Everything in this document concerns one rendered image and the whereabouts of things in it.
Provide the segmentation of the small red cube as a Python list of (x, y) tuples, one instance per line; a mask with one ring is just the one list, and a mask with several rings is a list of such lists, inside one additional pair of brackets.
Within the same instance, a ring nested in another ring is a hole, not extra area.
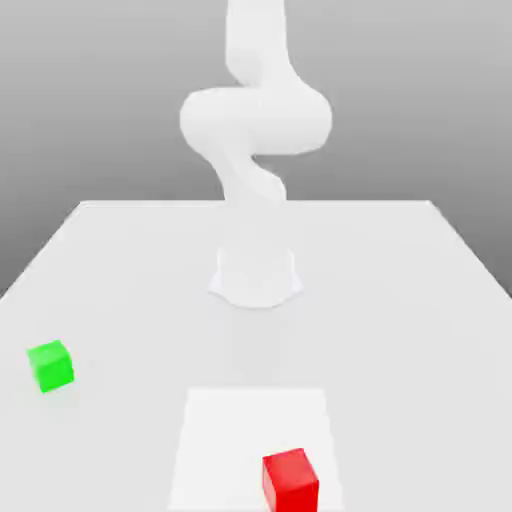
[(269, 512), (318, 512), (319, 479), (303, 448), (262, 458)]

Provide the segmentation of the small green cube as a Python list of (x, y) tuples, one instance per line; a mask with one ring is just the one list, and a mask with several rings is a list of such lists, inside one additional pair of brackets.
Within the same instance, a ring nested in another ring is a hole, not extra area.
[(72, 358), (60, 340), (27, 350), (33, 377), (42, 393), (56, 390), (75, 379)]

